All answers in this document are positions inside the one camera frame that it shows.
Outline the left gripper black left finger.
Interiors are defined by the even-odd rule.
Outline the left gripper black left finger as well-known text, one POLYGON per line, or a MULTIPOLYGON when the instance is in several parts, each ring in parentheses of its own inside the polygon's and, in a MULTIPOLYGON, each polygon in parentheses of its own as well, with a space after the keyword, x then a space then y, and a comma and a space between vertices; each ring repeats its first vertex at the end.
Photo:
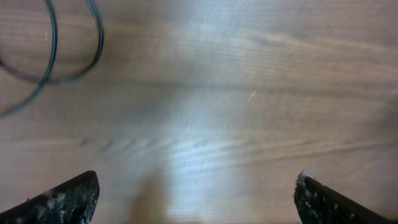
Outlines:
POLYGON ((95 171, 88 170, 24 203, 1 212, 4 224, 91 223, 100 196, 95 171))

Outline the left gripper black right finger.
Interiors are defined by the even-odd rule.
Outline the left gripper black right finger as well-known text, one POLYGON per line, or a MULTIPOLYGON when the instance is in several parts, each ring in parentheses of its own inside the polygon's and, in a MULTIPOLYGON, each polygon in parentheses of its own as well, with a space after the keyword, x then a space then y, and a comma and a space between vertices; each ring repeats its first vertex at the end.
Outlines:
POLYGON ((305 224, 397 224, 303 174, 296 181, 294 204, 305 224))

